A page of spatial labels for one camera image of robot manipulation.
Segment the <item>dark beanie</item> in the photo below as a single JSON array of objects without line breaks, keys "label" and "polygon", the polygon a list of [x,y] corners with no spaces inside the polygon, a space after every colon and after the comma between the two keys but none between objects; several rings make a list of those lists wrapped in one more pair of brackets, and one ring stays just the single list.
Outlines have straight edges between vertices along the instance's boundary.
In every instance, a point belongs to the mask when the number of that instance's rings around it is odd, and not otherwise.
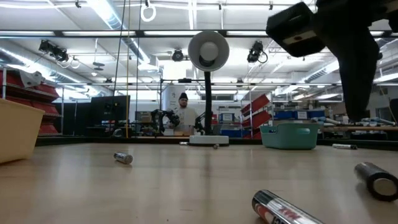
[{"label": "dark beanie", "polygon": [[187,99],[188,100],[187,94],[186,93],[181,93],[181,96],[180,96],[180,98],[178,100],[181,100],[181,99]]}]

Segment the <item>can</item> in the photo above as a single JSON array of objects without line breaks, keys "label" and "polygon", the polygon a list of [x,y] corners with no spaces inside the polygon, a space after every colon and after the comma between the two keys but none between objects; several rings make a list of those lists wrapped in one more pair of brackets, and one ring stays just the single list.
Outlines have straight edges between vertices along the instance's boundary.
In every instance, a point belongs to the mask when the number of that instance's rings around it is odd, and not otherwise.
[{"label": "can", "polygon": [[358,149],[356,145],[347,145],[347,144],[333,144],[335,149]]},{"label": "can", "polygon": [[392,202],[398,199],[398,179],[388,171],[373,163],[362,162],[355,166],[354,172],[376,200]]},{"label": "can", "polygon": [[130,164],[132,162],[132,155],[123,153],[123,152],[116,152],[113,154],[114,159],[124,164]]},{"label": "can", "polygon": [[252,199],[254,211],[268,224],[322,224],[269,190],[258,191]]}]

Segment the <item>black monitor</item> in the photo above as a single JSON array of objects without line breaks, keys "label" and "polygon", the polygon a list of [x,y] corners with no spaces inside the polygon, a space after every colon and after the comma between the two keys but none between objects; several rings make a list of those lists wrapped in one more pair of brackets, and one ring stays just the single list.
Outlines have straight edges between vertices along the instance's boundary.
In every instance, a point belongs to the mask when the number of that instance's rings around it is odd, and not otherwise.
[{"label": "black monitor", "polygon": [[90,103],[91,125],[101,125],[103,121],[125,121],[129,110],[130,96],[93,97]]}]

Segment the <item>tan bin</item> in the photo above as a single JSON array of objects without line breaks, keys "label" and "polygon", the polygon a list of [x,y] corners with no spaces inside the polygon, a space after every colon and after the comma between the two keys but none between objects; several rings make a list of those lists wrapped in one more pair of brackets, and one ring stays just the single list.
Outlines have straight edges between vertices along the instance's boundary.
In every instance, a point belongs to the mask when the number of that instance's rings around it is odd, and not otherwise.
[{"label": "tan bin", "polygon": [[44,111],[0,99],[0,163],[29,159]]}]

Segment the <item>white device on table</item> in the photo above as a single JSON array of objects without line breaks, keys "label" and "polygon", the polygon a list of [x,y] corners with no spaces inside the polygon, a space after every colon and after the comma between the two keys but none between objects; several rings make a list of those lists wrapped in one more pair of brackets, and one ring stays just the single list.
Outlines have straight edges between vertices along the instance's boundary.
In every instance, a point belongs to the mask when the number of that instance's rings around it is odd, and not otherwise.
[{"label": "white device on table", "polygon": [[191,146],[227,146],[228,136],[211,135],[211,80],[210,72],[220,69],[228,60],[229,45],[225,38],[213,31],[203,31],[192,38],[188,46],[192,64],[205,72],[206,111],[205,135],[190,136]]}]

